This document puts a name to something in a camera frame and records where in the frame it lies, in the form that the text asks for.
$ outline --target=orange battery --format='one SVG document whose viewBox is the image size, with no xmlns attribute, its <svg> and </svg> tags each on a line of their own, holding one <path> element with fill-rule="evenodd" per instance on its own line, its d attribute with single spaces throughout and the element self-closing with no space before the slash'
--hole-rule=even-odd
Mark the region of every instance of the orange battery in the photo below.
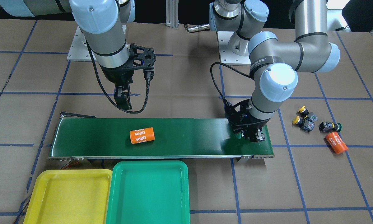
<svg viewBox="0 0 373 224">
<path fill-rule="evenodd" d="M 332 132 L 326 135 L 326 140 L 330 143 L 330 146 L 336 154 L 340 154 L 348 150 L 340 135 L 338 135 L 338 132 Z"/>
<path fill-rule="evenodd" d="M 149 142 L 155 140 L 155 133 L 153 128 L 143 128 L 130 131 L 130 139 L 132 144 L 141 142 Z"/>
</svg>

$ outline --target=light blue joint cap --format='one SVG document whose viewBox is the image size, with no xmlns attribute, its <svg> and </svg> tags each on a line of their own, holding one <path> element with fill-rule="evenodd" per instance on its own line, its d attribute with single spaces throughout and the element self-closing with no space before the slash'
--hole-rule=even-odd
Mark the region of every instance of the light blue joint cap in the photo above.
<svg viewBox="0 0 373 224">
<path fill-rule="evenodd" d="M 126 23 L 134 22 L 134 20 L 135 20 L 135 0 L 131 0 L 130 16 L 128 17 L 128 20 Z"/>
<path fill-rule="evenodd" d="M 338 46 L 333 43 L 329 44 L 332 47 L 330 50 L 330 55 L 324 65 L 316 72 L 330 72 L 336 67 L 338 61 L 340 60 L 340 50 L 338 49 Z"/>
<path fill-rule="evenodd" d="M 260 0 L 246 0 L 244 5 L 246 12 L 253 18 L 263 23 L 266 22 L 269 14 L 269 9 L 265 3 Z"/>
<path fill-rule="evenodd" d="M 0 0 L 1 7 L 12 16 L 32 16 L 30 9 L 23 0 Z"/>
<path fill-rule="evenodd" d="M 214 12 L 212 10 L 212 4 L 214 3 L 209 4 L 209 25 L 210 25 L 210 30 L 217 32 L 218 30 L 217 30 L 217 27 L 215 26 L 215 17 L 214 17 Z"/>
<path fill-rule="evenodd" d="M 270 31 L 262 31 L 255 34 L 249 41 L 249 55 L 260 43 L 272 38 L 277 39 L 276 35 Z"/>
<path fill-rule="evenodd" d="M 70 0 L 70 7 L 78 26 L 91 34 L 110 30 L 119 17 L 115 0 Z"/>
<path fill-rule="evenodd" d="M 283 102 L 291 96 L 297 83 L 297 72 L 290 65 L 274 63 L 262 73 L 260 89 L 270 101 Z"/>
</svg>

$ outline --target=beige floor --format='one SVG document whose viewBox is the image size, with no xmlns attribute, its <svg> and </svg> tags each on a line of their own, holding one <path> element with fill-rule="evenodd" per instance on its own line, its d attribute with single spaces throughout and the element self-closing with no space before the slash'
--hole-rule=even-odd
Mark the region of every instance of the beige floor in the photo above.
<svg viewBox="0 0 373 224">
<path fill-rule="evenodd" d="M 146 111 L 119 112 L 102 95 L 91 63 L 68 62 L 72 21 L 0 20 L 0 223 L 21 213 L 38 174 L 65 164 L 47 160 L 60 111 L 98 117 L 222 118 L 222 102 L 209 67 L 219 60 L 216 34 L 188 34 L 163 24 L 128 24 L 130 43 L 154 47 L 155 78 Z M 271 30 L 293 41 L 293 30 Z M 341 51 L 329 73 L 299 72 L 299 84 L 269 122 L 273 159 L 185 159 L 191 223 L 373 223 L 373 37 L 329 33 Z M 248 72 L 248 67 L 236 67 Z M 233 103 L 248 98 L 254 82 L 227 68 L 214 69 Z M 102 79 L 104 87 L 113 85 Z M 141 107 L 145 84 L 134 75 L 131 97 Z M 306 105 L 321 121 L 343 124 L 349 151 L 335 155 L 317 129 L 292 126 Z M 74 169 L 111 169 L 92 161 Z"/>
</svg>

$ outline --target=white mounting plate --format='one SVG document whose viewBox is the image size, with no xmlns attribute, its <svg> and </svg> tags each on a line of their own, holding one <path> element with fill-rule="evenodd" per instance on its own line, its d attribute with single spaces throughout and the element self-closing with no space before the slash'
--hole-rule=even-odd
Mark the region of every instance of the white mounting plate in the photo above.
<svg viewBox="0 0 373 224">
<path fill-rule="evenodd" d="M 125 34 L 126 25 L 122 25 Z M 87 45 L 85 44 L 86 38 L 81 32 L 80 28 L 77 27 L 76 33 L 73 37 L 72 45 L 69 49 L 69 54 L 67 55 L 68 61 L 91 61 L 90 54 L 88 53 Z"/>
<path fill-rule="evenodd" d="M 251 62 L 248 56 L 240 56 L 232 52 L 228 46 L 229 39 L 233 31 L 218 31 L 219 58 L 222 63 L 227 65 L 245 65 L 250 66 Z"/>
</svg>

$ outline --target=yellow tray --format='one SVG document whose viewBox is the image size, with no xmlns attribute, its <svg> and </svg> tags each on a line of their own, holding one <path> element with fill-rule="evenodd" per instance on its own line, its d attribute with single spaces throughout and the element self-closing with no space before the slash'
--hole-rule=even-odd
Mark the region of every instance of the yellow tray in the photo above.
<svg viewBox="0 0 373 224">
<path fill-rule="evenodd" d="M 47 170 L 36 180 L 24 224 L 104 224 L 112 171 Z"/>
</svg>

